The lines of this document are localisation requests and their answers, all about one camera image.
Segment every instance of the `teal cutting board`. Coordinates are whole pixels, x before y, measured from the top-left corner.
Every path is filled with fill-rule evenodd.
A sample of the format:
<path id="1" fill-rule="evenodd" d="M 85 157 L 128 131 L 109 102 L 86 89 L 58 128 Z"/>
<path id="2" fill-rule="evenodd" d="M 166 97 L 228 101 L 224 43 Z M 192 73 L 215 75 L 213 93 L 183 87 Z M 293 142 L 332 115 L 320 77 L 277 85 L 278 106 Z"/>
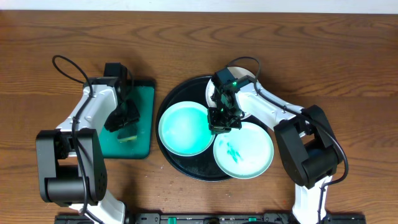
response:
<path id="1" fill-rule="evenodd" d="M 103 128 L 99 135 L 99 143 L 104 158 L 145 159 L 149 155 L 155 85 L 151 81 L 140 81 L 134 81 L 134 88 L 129 94 L 140 114 L 139 121 L 136 123 L 137 139 L 119 142 L 119 131 L 111 133 Z"/>

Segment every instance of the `wood grain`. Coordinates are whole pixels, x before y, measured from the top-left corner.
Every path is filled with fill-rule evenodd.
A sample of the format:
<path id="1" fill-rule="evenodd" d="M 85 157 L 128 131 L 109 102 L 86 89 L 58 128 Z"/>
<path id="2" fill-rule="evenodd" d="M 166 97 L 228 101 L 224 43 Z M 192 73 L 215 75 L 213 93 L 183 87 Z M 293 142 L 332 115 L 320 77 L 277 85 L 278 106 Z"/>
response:
<path id="1" fill-rule="evenodd" d="M 0 222 L 52 223 L 70 212 L 41 200 L 35 156 L 36 134 L 61 123 L 81 97 L 81 86 L 51 64 L 62 54 L 91 77 L 121 62 L 155 78 L 154 116 L 182 81 L 238 56 L 259 57 L 263 86 L 321 106 L 347 153 L 349 176 L 329 188 L 327 209 L 397 223 L 397 28 L 397 16 L 381 15 L 0 12 Z M 200 182 L 171 167 L 153 135 L 147 159 L 107 159 L 106 167 L 108 189 L 135 212 L 262 213 L 294 204 L 278 153 L 258 178 Z"/>

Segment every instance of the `round black tray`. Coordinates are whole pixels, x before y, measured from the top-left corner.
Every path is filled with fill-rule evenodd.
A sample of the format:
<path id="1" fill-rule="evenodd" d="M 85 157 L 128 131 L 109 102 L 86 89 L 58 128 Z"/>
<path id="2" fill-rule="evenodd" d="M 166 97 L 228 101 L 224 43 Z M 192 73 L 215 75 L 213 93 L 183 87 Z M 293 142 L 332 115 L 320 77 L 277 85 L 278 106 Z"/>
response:
<path id="1" fill-rule="evenodd" d="M 175 87 L 162 102 L 159 112 L 156 117 L 156 138 L 159 144 L 160 150 L 168 162 L 174 166 L 181 173 L 198 180 L 204 181 L 222 181 L 232 178 L 225 174 L 217 165 L 213 155 L 213 143 L 201 154 L 195 156 L 178 156 L 169 152 L 159 137 L 159 121 L 163 113 L 170 106 L 182 102 L 182 101 L 193 101 L 200 103 L 201 105 L 207 106 L 205 91 L 207 83 L 211 76 L 197 77 L 191 80 L 187 80 Z M 267 126 L 262 124 L 257 118 L 250 116 L 244 120 L 244 122 L 251 122 L 259 125 L 267 131 Z"/>

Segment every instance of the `black tray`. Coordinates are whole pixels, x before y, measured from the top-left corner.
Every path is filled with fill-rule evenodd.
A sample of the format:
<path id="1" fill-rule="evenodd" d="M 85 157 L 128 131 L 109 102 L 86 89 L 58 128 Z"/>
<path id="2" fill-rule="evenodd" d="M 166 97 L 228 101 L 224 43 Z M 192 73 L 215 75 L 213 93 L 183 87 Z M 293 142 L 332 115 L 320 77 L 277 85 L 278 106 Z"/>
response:
<path id="1" fill-rule="evenodd" d="M 197 77 L 191 80 L 187 80 L 175 87 L 162 102 L 159 112 L 156 117 L 156 138 L 159 144 L 160 150 L 168 162 L 174 166 L 181 173 L 198 180 L 204 181 L 222 181 L 232 178 L 225 174 L 217 165 L 213 155 L 213 143 L 204 152 L 195 156 L 178 156 L 169 152 L 159 137 L 159 121 L 163 113 L 170 106 L 182 102 L 182 101 L 193 101 L 200 103 L 201 105 L 207 106 L 205 91 L 207 83 L 211 76 Z M 267 126 L 262 124 L 257 118 L 250 116 L 245 119 L 244 122 L 251 122 L 267 131 Z"/>

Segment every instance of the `white wall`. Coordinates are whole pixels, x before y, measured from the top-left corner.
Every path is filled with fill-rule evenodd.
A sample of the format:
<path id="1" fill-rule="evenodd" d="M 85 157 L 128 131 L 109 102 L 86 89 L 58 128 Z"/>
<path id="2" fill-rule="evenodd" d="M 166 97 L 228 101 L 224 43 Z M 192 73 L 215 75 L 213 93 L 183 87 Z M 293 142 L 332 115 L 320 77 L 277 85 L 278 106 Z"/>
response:
<path id="1" fill-rule="evenodd" d="M 397 14 L 398 0 L 0 0 L 0 9 Z"/>

